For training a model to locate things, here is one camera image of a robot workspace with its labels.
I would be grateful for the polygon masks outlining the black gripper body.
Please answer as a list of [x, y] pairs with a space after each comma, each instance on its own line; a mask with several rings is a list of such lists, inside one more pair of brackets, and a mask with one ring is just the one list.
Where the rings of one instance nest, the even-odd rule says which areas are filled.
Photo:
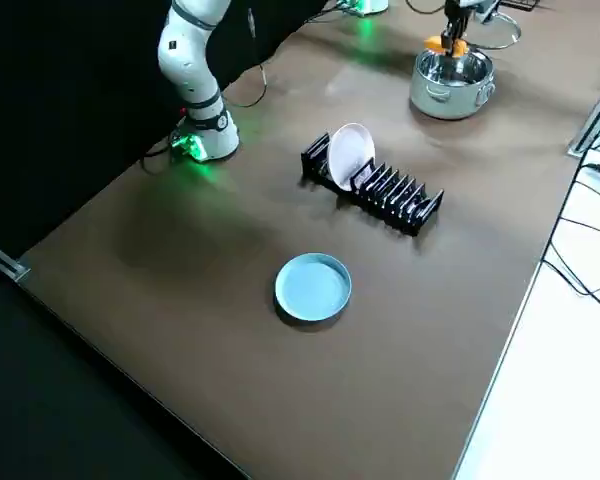
[[470, 17], [473, 0], [446, 0], [444, 14], [448, 20], [464, 20]]

